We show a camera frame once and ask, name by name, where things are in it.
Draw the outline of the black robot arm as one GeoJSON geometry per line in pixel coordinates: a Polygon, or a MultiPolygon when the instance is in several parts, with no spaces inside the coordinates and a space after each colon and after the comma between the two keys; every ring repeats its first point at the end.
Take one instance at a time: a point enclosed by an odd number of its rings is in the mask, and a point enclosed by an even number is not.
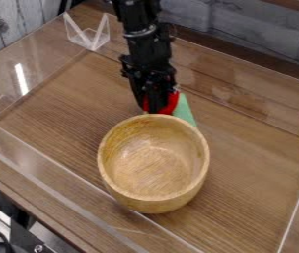
{"type": "Polygon", "coordinates": [[[179,92],[175,69],[169,64],[171,37],[167,23],[157,19],[159,0],[111,0],[128,55],[120,56],[121,74],[129,80],[141,109],[149,114],[171,115],[179,92]]]}

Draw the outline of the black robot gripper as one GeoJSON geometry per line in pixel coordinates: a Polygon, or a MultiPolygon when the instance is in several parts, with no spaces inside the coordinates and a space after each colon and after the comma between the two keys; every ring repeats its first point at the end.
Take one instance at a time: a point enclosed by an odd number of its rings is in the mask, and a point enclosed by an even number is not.
{"type": "Polygon", "coordinates": [[[137,105],[151,114],[169,114],[175,69],[169,64],[168,28],[124,30],[124,39],[129,53],[120,56],[121,73],[129,80],[137,105]],[[147,94],[148,85],[155,87],[147,94]]]}

